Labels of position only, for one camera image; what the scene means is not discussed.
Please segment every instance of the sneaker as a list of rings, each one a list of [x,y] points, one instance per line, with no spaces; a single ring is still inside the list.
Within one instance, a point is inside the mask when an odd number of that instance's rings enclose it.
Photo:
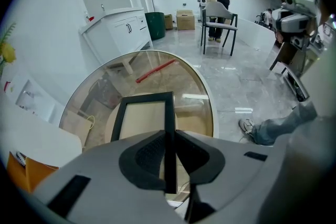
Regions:
[[[242,131],[246,134],[249,134],[250,136],[252,136],[251,132],[254,126],[254,122],[250,119],[242,119],[239,120],[238,122],[239,127],[242,129]]]

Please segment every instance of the cabinet door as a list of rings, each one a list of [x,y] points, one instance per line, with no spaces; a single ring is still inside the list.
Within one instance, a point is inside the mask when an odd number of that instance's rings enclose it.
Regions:
[[[131,51],[135,51],[142,42],[142,37],[140,35],[140,26],[138,23],[138,19],[136,17],[132,17],[126,20],[126,25],[128,25],[131,29],[130,37],[131,41],[128,44]]]
[[[129,43],[131,42],[131,28],[127,20],[121,20],[112,24],[112,38],[119,49],[120,53],[127,54],[131,52]]]

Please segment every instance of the white chair seat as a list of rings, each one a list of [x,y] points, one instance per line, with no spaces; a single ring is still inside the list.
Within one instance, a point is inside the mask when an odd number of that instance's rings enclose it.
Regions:
[[[233,25],[228,24],[219,24],[219,23],[205,23],[207,27],[216,27],[216,28],[222,28],[222,29],[229,29],[229,30],[238,30],[237,27]]]

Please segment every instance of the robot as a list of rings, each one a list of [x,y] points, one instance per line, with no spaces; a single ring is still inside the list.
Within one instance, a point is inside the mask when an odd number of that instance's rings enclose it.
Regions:
[[[276,30],[302,49],[309,43],[315,1],[286,0],[273,12]],[[172,92],[167,95],[173,99]],[[50,223],[288,222],[336,160],[332,119],[301,125],[265,147],[176,130],[174,112],[169,115],[164,130],[84,152],[44,180],[33,196],[24,194],[27,202]],[[116,122],[122,119],[118,113]],[[121,126],[114,128],[117,133]],[[190,176],[184,219],[164,197],[176,173],[170,176],[165,165],[167,175],[159,178],[163,156],[169,164],[175,154]]]

